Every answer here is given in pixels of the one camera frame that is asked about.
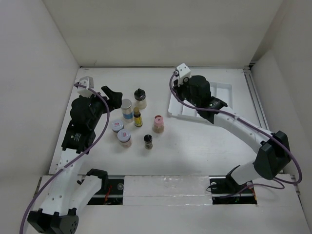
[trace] yellow bottle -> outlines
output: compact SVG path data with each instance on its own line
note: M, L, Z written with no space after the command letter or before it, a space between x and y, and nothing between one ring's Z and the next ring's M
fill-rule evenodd
M142 116L141 116L141 113L140 113L140 110L135 107L133 109L133 112L134 112L134 119L135 119L135 126L136 127L141 127L143 125L143 122L142 122Z

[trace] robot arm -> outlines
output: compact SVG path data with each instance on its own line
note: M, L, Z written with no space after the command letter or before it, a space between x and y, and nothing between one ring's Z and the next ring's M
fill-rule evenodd
M81 78L79 84L93 88L91 77ZM94 129L102 116L107 112L121 107L122 93L116 93L107 86L102 87L107 95L104 103L91 91L78 88L79 98L72 102L71 121L62 143L62 153L57 170L64 171L51 183L48 195L37 211L29 213L27 221L39 232L45 234L73 234L78 225L78 214L100 189L108 185L106 171L91 169L75 191L78 172L85 160L79 158L69 167L68 162L85 152L95 140Z
M235 167L226 175L226 183L235 191L241 188L241 185L256 178L263 177L272 180L290 162L290 157L278 145L258 131L247 128L237 120L238 113L222 100L211 96L210 84L205 77L191 76L191 71L185 64L178 66L174 75L179 79L174 81L173 90L181 101L187 100L197 108L211 110L209 112L198 110L197 112L211 124L222 127L240 138L257 154L255 160ZM235 117L230 117L222 111L232 113ZM239 118L257 129L261 129L246 119ZM261 130L272 135L289 149L286 134L281 131L275 134L265 129Z

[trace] bottle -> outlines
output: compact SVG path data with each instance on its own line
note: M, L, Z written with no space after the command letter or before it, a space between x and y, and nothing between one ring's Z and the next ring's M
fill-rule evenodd
M153 147L153 137L151 135L144 136L145 148L150 150Z
M123 99L121 102L122 115L127 123L133 122L132 102L129 99Z
M134 115L133 116L134 116L134 119L135 119L135 126L136 127L141 127L143 125L143 122L142 122L142 116L141 116L140 110L137 107L135 107L133 109L133 111L134 111Z
M121 121L121 119L116 119L114 121L112 121L112 130L115 133L115 135L117 136L117 133L123 129L123 122Z
M131 140L130 132L128 130L126 129L120 130L117 134L117 137L118 137L120 144L123 147L128 148L131 146L132 140Z
M165 130L164 118L162 116L155 116L153 131L155 133L162 133Z
M146 108L146 94L143 89L138 89L135 91L136 107L143 110Z

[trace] black lid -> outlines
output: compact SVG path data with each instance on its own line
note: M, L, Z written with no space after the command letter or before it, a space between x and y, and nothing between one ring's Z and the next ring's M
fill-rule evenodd
M147 143L149 143L149 142L151 142L153 140L153 137L151 136L151 135L145 135L144 136L144 141L145 142L147 142Z
M135 91L135 99L138 101L143 101L146 98L145 91L143 89L137 89Z

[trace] plastic tray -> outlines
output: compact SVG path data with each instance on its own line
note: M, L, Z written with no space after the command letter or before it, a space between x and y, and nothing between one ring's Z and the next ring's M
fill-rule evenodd
M232 95L232 85L224 84L224 83L210 83L211 95L221 99L226 102L228 106L233 108L233 95ZM207 120L203 119L199 116L196 110L190 109L186 106L183 106L179 103L176 98L171 94L169 108L168 108L169 116L176 118L189 119L192 121L198 122L207 122Z

